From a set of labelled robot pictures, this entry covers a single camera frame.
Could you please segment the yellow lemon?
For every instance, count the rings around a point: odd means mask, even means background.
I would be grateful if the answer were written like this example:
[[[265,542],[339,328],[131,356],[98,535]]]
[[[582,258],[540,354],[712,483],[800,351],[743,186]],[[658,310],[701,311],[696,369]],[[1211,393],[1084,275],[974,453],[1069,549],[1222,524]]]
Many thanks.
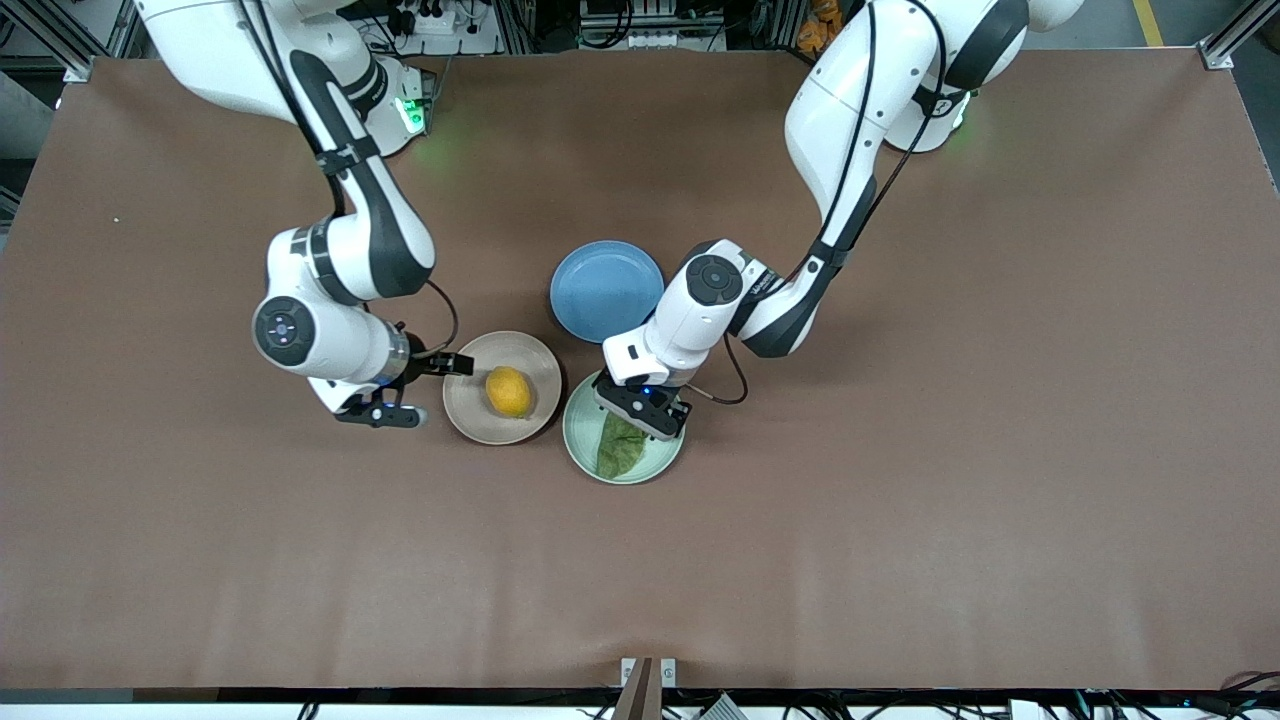
[[[507,418],[527,416],[535,404],[527,377],[513,366],[495,366],[484,383],[485,396],[495,413]]]

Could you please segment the green lettuce leaf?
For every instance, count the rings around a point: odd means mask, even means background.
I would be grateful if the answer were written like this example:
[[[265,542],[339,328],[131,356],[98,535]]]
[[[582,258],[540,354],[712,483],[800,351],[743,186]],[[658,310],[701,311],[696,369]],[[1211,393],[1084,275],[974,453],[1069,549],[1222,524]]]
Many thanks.
[[[648,441],[644,430],[608,413],[596,447],[595,473],[603,480],[618,480],[639,464]]]

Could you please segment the beige plate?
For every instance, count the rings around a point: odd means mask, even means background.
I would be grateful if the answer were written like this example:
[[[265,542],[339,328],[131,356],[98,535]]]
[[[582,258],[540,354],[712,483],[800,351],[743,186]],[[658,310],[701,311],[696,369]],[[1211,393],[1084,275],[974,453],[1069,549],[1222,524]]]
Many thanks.
[[[556,415],[563,389],[558,357],[540,340],[516,331],[483,334],[462,348],[475,359],[471,377],[451,375],[443,387],[444,407],[454,428],[481,445],[516,445],[536,436]],[[495,366],[513,366],[530,380],[535,404],[525,418],[495,413],[484,383]]]

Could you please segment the blue plate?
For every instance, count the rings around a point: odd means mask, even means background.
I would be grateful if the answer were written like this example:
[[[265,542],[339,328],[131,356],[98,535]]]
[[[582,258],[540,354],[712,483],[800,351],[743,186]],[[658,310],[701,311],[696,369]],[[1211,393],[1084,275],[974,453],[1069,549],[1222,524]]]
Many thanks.
[[[643,325],[666,290],[655,260],[634,243],[599,240],[570,252],[550,281],[550,307],[572,336],[599,345]]]

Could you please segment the pale green plate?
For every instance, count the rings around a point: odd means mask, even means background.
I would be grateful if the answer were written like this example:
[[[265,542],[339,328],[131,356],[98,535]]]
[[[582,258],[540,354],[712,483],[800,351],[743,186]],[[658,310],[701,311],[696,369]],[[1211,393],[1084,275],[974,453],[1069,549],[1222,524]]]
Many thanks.
[[[571,393],[562,416],[564,446],[571,459],[593,479],[613,486],[639,486],[655,479],[675,462],[685,437],[658,441],[649,436],[639,464],[618,480],[603,480],[596,473],[596,447],[605,420],[605,411],[594,397],[591,383],[598,373],[584,379]]]

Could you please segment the white power strip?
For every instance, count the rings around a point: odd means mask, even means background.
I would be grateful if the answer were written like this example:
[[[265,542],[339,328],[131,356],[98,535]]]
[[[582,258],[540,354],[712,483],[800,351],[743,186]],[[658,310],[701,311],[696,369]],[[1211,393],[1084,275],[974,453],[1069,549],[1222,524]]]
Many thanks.
[[[384,27],[404,56],[484,56],[506,51],[492,0],[388,0]]]

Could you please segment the black electronics rack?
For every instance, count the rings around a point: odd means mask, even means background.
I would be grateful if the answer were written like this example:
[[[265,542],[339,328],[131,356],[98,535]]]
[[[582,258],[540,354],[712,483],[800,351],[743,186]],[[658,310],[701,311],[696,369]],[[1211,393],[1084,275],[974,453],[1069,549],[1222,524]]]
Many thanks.
[[[724,0],[580,0],[580,49],[727,49]]]

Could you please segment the orange packets pile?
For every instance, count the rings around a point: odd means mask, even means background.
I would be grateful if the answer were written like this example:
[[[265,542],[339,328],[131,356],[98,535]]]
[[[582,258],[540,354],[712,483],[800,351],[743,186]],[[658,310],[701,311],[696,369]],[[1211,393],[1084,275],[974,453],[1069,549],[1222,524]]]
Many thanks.
[[[842,31],[844,9],[840,0],[808,1],[809,10],[797,31],[795,47],[801,54],[819,56]]]

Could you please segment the aluminium frame profile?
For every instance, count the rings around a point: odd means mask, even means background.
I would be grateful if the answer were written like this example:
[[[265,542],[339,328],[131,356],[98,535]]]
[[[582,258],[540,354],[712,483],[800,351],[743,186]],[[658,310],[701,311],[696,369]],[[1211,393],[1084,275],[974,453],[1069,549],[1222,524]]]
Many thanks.
[[[134,0],[0,0],[0,70],[54,73],[82,83],[97,56],[145,56]]]
[[[1216,31],[1206,35],[1196,50],[1206,70],[1229,70],[1231,55],[1266,22],[1280,12],[1280,0],[1245,0]]]

